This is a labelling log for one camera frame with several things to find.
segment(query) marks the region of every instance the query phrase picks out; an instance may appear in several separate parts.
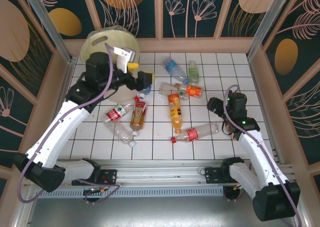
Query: white bottle cap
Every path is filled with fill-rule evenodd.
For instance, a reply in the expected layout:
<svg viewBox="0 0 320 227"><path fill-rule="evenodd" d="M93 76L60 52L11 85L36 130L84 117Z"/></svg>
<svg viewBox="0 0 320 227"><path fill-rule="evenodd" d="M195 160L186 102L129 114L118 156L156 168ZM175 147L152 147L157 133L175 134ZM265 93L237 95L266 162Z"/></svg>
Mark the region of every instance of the white bottle cap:
<svg viewBox="0 0 320 227"><path fill-rule="evenodd" d="M136 142L134 142L134 141L131 141L130 143L129 143L129 147L131 147L131 148L133 148L133 147L135 147L136 146Z"/></svg>
<svg viewBox="0 0 320 227"><path fill-rule="evenodd" d="M139 99L143 100L146 97L144 93L139 93Z"/></svg>

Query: white tiled floor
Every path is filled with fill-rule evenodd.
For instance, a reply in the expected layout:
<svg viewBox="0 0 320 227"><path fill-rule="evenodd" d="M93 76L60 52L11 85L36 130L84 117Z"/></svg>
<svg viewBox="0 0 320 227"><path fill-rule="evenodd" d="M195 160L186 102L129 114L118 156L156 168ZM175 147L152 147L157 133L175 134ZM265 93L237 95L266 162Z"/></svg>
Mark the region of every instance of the white tiled floor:
<svg viewBox="0 0 320 227"><path fill-rule="evenodd" d="M215 121L220 130L218 133L194 142L171 143L171 137L176 134L170 123L168 100L158 93L162 82L172 85L177 83L177 80L170 77L162 66L162 61L166 57L175 60L186 71L186 74L190 61L197 63L199 71L199 87L203 89L203 92L199 99L190 97L187 101L181 101L182 129ZM134 138L136 146L130 148L114 139L113 134L101 122L101 117L116 105L116 103L104 100L70 136L59 156L60 159L221 160L234 156L248 159L248 155L239 143L221 131L222 119L208 111L206 107L211 97L222 99L223 91L233 84L239 84L240 91L247 96L248 116L256 119L266 145L270 146L267 128L245 54L141 53L139 63L142 70L155 72L155 83L145 99L148 104L147 114L143 130L139 132L138 137ZM70 81L71 85L76 83L84 70L85 65L78 58L73 78ZM130 130L131 115L132 113L129 112L121 119L122 124L128 130Z"/></svg>

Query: plastic bottle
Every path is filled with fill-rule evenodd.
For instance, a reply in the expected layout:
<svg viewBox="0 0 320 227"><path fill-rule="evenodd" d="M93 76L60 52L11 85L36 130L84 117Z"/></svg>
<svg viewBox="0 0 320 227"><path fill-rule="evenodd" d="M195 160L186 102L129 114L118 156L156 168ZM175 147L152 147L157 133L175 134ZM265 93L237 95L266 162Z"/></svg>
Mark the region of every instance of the plastic bottle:
<svg viewBox="0 0 320 227"><path fill-rule="evenodd" d="M162 64L172 77L184 84L188 84L186 73L174 60L172 60L170 57L167 57L164 59Z"/></svg>
<svg viewBox="0 0 320 227"><path fill-rule="evenodd" d="M133 130L132 135L137 137L138 131L142 130L145 122L147 112L147 104L143 101L135 102L134 110L132 112L130 128Z"/></svg>
<svg viewBox="0 0 320 227"><path fill-rule="evenodd" d="M219 132L218 125L215 122L206 123L194 128L183 130L176 137L172 137L172 143L177 141L190 142L201 139L205 136L213 135Z"/></svg>
<svg viewBox="0 0 320 227"><path fill-rule="evenodd" d="M189 84L192 86L198 86L199 84L199 72L196 62L191 61L189 67Z"/></svg>
<svg viewBox="0 0 320 227"><path fill-rule="evenodd" d="M177 87L172 86L168 83L162 83L159 88L159 94L165 97L168 97L168 95L171 94L178 94L180 97L180 100L187 101L189 99L189 95L186 93L179 91Z"/></svg>
<svg viewBox="0 0 320 227"><path fill-rule="evenodd" d="M170 107L170 117L171 117L172 127L175 128L174 132L176 134L180 134L183 119L181 114L179 95L177 93L169 94L168 102Z"/></svg>
<svg viewBox="0 0 320 227"><path fill-rule="evenodd" d="M197 86L179 83L176 83L174 86L177 87L179 91L185 91L186 94L192 97L200 98L202 94L202 88Z"/></svg>
<svg viewBox="0 0 320 227"><path fill-rule="evenodd" d="M133 148L137 143L132 140L131 133L118 121L104 122L106 127L123 144Z"/></svg>
<svg viewBox="0 0 320 227"><path fill-rule="evenodd" d="M141 90L138 92L137 96L139 97L140 100L145 99L146 95L148 95L151 91L151 85L149 85L147 88Z"/></svg>
<svg viewBox="0 0 320 227"><path fill-rule="evenodd" d="M136 101L140 99L136 96L131 99L124 100L122 103L118 104L115 108L106 113L101 120L105 123L119 120L121 117L127 114L128 111L133 109Z"/></svg>

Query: grid floor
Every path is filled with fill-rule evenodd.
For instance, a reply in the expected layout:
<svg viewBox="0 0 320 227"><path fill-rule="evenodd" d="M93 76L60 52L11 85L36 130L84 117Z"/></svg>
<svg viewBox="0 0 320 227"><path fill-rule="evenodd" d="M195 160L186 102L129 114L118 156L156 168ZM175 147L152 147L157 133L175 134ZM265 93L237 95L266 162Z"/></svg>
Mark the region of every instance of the grid floor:
<svg viewBox="0 0 320 227"><path fill-rule="evenodd" d="M171 57L187 72L187 63L195 61L198 67L202 96L190 97L181 101L183 125L181 129L196 127L208 122L217 122L219 133L206 136L194 142L177 142L170 139L175 136L170 123L170 111L166 97L158 93L162 82L174 85L177 81L170 77L162 66L165 57ZM137 145L130 148L114 139L101 121L101 117L111 110L116 103L102 101L71 135L63 148L60 159L90 158L93 160L221 160L239 156L248 159L248 155L237 141L221 131L222 119L207 110L211 97L222 99L224 91L237 84L247 96L248 116L258 122L265 144L271 151L269 136L259 105L251 71L244 53L141 53L139 60L142 70L154 70L155 83L150 94L145 98L147 114L143 130L134 140ZM70 86L73 85L85 65L78 57ZM130 130L132 113L129 112L121 121Z"/></svg>

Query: yellow drink bottle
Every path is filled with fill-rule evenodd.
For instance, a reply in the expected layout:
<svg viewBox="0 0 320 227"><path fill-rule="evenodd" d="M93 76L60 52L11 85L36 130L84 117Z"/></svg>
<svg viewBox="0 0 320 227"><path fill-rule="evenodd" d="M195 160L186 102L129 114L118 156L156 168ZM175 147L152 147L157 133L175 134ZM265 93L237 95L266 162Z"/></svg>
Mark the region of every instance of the yellow drink bottle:
<svg viewBox="0 0 320 227"><path fill-rule="evenodd" d="M171 124L175 129L174 132L176 134L180 134L183 119L181 114L179 94L177 93L169 94L168 102L170 107Z"/></svg>

